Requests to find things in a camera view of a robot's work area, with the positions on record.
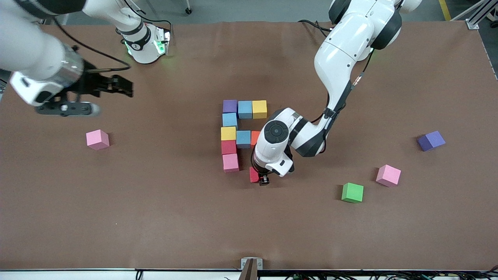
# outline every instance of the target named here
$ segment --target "block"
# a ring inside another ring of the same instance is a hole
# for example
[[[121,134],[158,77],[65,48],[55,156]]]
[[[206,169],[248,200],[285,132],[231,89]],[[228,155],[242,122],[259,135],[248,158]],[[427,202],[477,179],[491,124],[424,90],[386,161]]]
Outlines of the block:
[[[259,182],[259,174],[257,173],[256,169],[254,167],[249,167],[249,178],[251,183],[258,183]]]
[[[221,128],[221,141],[235,140],[237,138],[237,130],[235,127],[222,127]]]
[[[237,131],[237,148],[239,149],[250,148],[250,131],[248,130]]]
[[[237,172],[239,170],[239,158],[236,153],[224,154],[222,157],[225,173]]]
[[[239,128],[237,125],[237,113],[224,113],[222,115],[222,119],[224,127],[235,127],[235,129]]]
[[[239,119],[252,119],[252,101],[239,101]]]
[[[250,146],[251,148],[256,146],[257,138],[259,137],[259,131],[250,132]]]
[[[342,200],[352,203],[360,203],[363,200],[363,186],[347,183],[343,186]]]
[[[235,140],[221,141],[221,154],[237,153]]]
[[[237,100],[223,100],[223,113],[237,113]]]
[[[446,144],[439,131],[434,131],[426,134],[420,137],[417,141],[423,151],[428,151],[434,149],[435,147]]]
[[[386,164],[379,168],[376,182],[381,183],[386,187],[396,187],[398,185],[400,175],[401,170]]]
[[[252,102],[252,118],[266,119],[268,109],[266,108],[266,100],[256,100]]]
[[[102,130],[96,130],[87,133],[87,146],[94,149],[100,150],[110,146],[109,135]]]

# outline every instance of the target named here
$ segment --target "brown table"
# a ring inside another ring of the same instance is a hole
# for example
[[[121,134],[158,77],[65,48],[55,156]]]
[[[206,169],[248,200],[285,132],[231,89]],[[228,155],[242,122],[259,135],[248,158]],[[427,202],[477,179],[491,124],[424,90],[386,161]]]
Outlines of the brown table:
[[[131,61],[112,26],[67,29]],[[314,119],[326,100],[313,67],[322,40],[300,23],[176,26],[171,56],[121,73],[134,98],[85,97],[102,107],[97,118],[40,116],[8,89],[0,268],[230,268],[246,256],[267,269],[495,265],[498,84],[462,22],[405,23],[373,55],[327,152],[296,156],[295,174],[250,184],[249,150],[241,172],[223,173],[222,100],[267,99],[270,113],[292,107]],[[110,148],[86,146],[96,129],[111,134]],[[447,144],[422,152],[416,138],[434,130]],[[398,187],[375,183],[384,164],[402,170]],[[365,186],[363,203],[340,200],[347,182]]]

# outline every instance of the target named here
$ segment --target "blue block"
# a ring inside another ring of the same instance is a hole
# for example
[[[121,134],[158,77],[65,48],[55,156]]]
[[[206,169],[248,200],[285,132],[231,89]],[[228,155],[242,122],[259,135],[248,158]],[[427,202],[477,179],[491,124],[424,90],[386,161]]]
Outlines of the blue block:
[[[239,101],[239,119],[252,119],[252,101]]]
[[[237,114],[236,113],[224,113],[223,116],[223,126],[224,127],[235,127],[237,126]]]
[[[250,148],[250,131],[239,130],[237,131],[237,148],[239,149],[249,149]]]
[[[434,131],[426,134],[420,137],[417,141],[423,151],[428,151],[430,149],[434,149],[435,147],[446,144],[439,131]]]

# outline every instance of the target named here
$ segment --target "white robotic arm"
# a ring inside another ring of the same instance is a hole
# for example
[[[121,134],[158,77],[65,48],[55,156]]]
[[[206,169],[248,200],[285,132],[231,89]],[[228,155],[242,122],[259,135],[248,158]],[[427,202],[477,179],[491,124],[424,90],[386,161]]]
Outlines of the white robotic arm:
[[[399,8],[415,9],[420,0],[334,0],[329,18],[336,26],[315,55],[315,70],[328,91],[328,103],[318,124],[314,125],[291,108],[270,116],[253,152],[253,166],[261,176],[260,184],[269,183],[267,175],[283,177],[294,170],[289,146],[304,157],[319,154],[339,112],[352,89],[354,64],[372,49],[383,49],[398,36],[401,28]]]
[[[32,23],[79,10],[114,24],[139,63],[151,63],[167,51],[169,30],[144,23],[124,0],[0,0],[0,68],[14,71],[10,84],[40,114],[97,115],[96,104],[79,102],[82,94],[100,97],[104,91],[132,97],[132,82],[101,76],[75,49]],[[78,94],[75,102],[67,100],[68,92]]]

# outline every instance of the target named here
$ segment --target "green block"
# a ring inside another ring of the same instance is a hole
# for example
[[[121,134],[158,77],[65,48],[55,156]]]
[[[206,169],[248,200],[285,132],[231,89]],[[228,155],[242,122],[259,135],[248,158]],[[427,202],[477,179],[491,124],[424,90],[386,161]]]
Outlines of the green block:
[[[343,186],[342,200],[352,203],[360,203],[363,200],[363,186],[347,183]]]

